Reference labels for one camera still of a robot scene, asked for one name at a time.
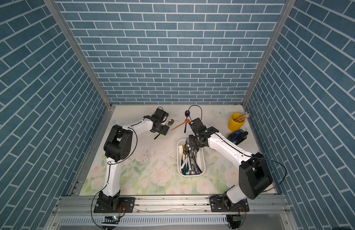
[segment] brick wall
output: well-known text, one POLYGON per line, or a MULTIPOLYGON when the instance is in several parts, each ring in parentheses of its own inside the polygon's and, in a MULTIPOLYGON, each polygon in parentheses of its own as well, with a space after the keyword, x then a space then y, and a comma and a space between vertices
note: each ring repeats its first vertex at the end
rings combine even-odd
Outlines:
POLYGON ((285 0, 56 1, 114 104, 239 104, 285 0))
POLYGON ((246 109, 298 227, 355 229, 355 1, 297 0, 246 109))
POLYGON ((105 111, 43 1, 0 1, 0 229, 45 226, 105 111))

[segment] floral tablecloth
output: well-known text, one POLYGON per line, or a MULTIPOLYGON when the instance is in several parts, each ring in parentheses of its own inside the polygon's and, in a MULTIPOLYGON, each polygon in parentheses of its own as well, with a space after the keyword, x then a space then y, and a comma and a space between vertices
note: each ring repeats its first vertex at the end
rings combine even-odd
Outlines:
MULTIPOLYGON (((232 113, 243 113, 241 106, 201 106, 202 122, 207 127, 216 127, 223 135, 231 133, 227 122, 232 113)), ((117 106, 105 133, 102 146, 111 127, 138 121, 144 115, 151 115, 157 106, 117 106)), ((164 106, 169 119, 174 119, 171 129, 185 120, 184 112, 188 106, 164 106)), ((200 116, 200 109, 192 107, 191 117, 200 116)), ((242 127, 249 134, 239 146, 247 151, 259 151, 249 123, 242 127)), ((203 148, 206 165, 205 172, 197 177, 183 177, 178 172, 177 142, 192 134, 187 127, 186 134, 181 126, 169 131, 166 136, 144 132, 138 136, 138 145, 133 155, 122 166, 120 177, 121 195, 165 195, 165 194, 221 194, 238 181, 239 175, 235 166, 216 150, 203 148)), ((80 196, 90 196, 102 189, 106 175, 106 157, 102 146, 93 160, 91 169, 84 182, 80 196)))

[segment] yellow pencil holder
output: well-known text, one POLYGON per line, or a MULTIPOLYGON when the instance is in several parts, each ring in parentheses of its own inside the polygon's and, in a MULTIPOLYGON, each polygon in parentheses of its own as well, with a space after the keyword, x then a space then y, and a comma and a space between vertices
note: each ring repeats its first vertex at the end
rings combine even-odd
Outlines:
POLYGON ((244 125, 245 120, 243 122, 236 122, 235 119, 238 119, 241 116, 240 113, 234 113, 231 115, 229 119, 229 125, 227 126, 231 132, 236 132, 244 125))

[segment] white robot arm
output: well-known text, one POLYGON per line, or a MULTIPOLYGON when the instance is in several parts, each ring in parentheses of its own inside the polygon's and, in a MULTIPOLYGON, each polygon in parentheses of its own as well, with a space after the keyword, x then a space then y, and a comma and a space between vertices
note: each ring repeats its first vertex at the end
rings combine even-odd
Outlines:
MULTIPOLYGON (((99 193, 97 202, 103 204, 104 212, 115 211, 119 206, 121 163, 131 155, 130 152, 133 153, 132 148, 135 150, 137 136, 148 130, 166 135, 169 129, 165 125, 167 117, 168 113, 157 108, 152 116, 144 116, 139 122, 123 127, 118 125, 112 127, 104 146, 108 179, 105 181, 104 189, 99 193)), ((270 170, 262 154, 252 154, 239 148, 216 128, 206 128, 199 118, 189 125, 194 134, 187 138, 186 150, 193 151, 195 148, 208 146, 224 155, 239 171, 238 184, 223 194, 226 209, 235 209, 235 204, 240 200, 255 199, 272 183, 270 170)))
POLYGON ((152 116, 144 116, 139 122, 122 127, 115 125, 111 128, 104 145, 108 164, 107 180, 98 195, 99 203, 102 203, 105 210, 113 211, 118 208, 122 162, 134 152, 138 135, 145 131, 166 135, 169 130, 165 125, 168 116, 168 113, 157 108, 152 116))
POLYGON ((240 200, 255 199, 270 184, 272 177, 267 162, 260 153, 253 154, 239 148, 226 139, 216 128, 203 125, 199 118, 189 123, 193 135, 189 135, 185 149, 208 146, 224 155, 239 171, 238 184, 223 194, 223 202, 231 210, 240 200))

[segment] white plastic basket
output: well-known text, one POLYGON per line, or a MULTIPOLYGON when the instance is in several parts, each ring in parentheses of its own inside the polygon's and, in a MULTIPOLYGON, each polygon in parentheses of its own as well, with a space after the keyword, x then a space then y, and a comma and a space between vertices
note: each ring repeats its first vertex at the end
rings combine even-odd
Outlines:
POLYGON ((176 145, 176 153, 177 153, 177 171, 179 172, 179 174, 183 177, 198 177, 200 175, 202 175, 204 172, 205 172, 205 162, 204 162, 204 156, 203 156, 203 149, 202 148, 199 148, 199 151, 197 152, 197 158, 198 158, 198 155, 200 156, 197 160, 197 164, 200 168, 200 170, 202 171, 201 174, 199 175, 184 175, 181 173, 181 154, 179 153, 179 146, 180 145, 184 145, 185 144, 185 141, 186 141, 186 138, 185 139, 181 139, 177 142, 177 145, 176 145))

